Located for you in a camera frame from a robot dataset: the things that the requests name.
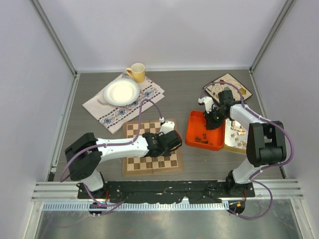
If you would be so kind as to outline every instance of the cup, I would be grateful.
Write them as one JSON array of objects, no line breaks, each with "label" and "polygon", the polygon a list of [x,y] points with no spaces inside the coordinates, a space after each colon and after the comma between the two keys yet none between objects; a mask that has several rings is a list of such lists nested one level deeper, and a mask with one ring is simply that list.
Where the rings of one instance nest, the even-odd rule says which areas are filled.
[{"label": "cup", "polygon": [[145,65],[135,63],[126,69],[126,73],[132,77],[136,83],[142,83],[145,80]]}]

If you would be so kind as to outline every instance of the chessboard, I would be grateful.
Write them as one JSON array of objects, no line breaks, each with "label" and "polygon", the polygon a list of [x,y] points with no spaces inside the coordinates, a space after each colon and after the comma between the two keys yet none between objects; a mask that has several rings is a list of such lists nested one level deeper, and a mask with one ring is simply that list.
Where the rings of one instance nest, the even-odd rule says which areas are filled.
[{"label": "chessboard", "polygon": [[[138,131],[139,122],[126,122],[123,124],[125,138],[133,138]],[[159,133],[160,122],[158,120],[142,121],[140,135],[145,132]],[[123,175],[150,175],[156,173],[180,172],[183,170],[180,148],[171,153],[171,156],[151,157],[127,157],[123,160]]]}]

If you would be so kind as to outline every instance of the plate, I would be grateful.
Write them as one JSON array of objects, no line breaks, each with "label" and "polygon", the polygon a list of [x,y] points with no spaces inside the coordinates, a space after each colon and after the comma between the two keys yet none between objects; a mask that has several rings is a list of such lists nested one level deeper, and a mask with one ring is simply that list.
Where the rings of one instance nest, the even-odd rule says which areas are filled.
[{"label": "plate", "polygon": [[138,84],[130,79],[112,81],[104,90],[105,100],[114,106],[126,106],[133,103],[140,94]]}]

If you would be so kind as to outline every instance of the orange tray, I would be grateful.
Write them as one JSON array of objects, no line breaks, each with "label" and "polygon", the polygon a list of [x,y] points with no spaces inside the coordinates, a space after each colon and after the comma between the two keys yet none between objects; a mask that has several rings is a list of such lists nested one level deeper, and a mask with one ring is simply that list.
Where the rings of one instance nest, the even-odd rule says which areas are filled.
[{"label": "orange tray", "polygon": [[[214,130],[207,130],[205,124],[206,119],[203,112],[192,111],[190,113],[186,132],[186,145],[219,151],[224,146],[225,122],[221,127]],[[201,141],[208,140],[208,144],[196,142],[196,136],[200,137]]]}]

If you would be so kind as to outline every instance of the white wall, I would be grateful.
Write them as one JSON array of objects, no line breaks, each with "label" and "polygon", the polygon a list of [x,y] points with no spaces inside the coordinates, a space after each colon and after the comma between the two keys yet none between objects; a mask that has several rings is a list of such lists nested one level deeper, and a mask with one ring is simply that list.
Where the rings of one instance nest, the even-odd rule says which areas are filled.
[{"label": "white wall", "polygon": [[19,239],[72,75],[27,0],[0,7],[0,238]]},{"label": "white wall", "polygon": [[250,67],[285,0],[40,0],[77,70]]},{"label": "white wall", "polygon": [[296,153],[285,170],[298,178],[314,227],[319,225],[318,9],[317,0],[297,0],[256,70],[268,117],[281,120],[293,137]]}]

